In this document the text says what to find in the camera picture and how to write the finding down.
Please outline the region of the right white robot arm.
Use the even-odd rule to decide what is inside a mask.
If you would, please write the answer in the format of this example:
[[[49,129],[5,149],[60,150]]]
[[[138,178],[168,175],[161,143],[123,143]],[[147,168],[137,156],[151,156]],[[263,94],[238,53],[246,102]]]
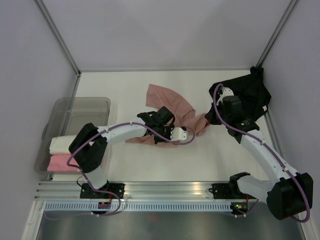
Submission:
[[[228,134],[244,147],[262,167],[268,181],[249,172],[230,176],[228,192],[235,198],[249,195],[265,203],[278,220],[293,218],[306,223],[313,206],[313,179],[290,166],[265,139],[255,120],[248,118],[238,96],[214,97],[209,116],[226,127]]]

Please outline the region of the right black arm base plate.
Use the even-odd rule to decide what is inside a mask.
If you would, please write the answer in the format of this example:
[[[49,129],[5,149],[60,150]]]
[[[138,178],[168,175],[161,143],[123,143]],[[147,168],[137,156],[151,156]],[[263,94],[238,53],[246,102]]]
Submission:
[[[213,195],[215,200],[247,200],[244,193],[234,193],[228,183],[213,183],[208,191]]]

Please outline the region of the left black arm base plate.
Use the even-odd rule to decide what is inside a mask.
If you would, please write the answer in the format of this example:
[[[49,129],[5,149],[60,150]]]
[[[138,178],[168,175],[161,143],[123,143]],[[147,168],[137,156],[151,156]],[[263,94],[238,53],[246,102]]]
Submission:
[[[111,192],[116,194],[120,199],[123,199],[125,193],[124,183],[107,183],[100,189],[104,192]],[[92,190],[88,183],[83,183],[81,186],[80,196],[81,199],[115,199],[116,197],[110,193],[97,192]]]

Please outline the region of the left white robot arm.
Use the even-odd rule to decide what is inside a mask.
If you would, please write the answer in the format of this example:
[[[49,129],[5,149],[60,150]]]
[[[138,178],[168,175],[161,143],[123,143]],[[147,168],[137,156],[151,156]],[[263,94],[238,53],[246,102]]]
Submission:
[[[109,193],[109,185],[102,169],[106,149],[133,138],[153,135],[156,140],[171,139],[175,116],[165,106],[158,111],[142,112],[131,121],[110,126],[85,124],[68,147],[91,191],[98,198]]]

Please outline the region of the dusty pink t-shirt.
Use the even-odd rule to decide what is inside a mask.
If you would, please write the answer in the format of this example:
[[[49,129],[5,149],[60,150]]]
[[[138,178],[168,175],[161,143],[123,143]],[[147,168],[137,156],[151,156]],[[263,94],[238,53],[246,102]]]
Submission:
[[[175,117],[175,127],[189,127],[200,137],[209,127],[205,113],[196,114],[192,105],[179,93],[155,84],[150,84],[146,92],[146,106],[159,109],[165,106]]]

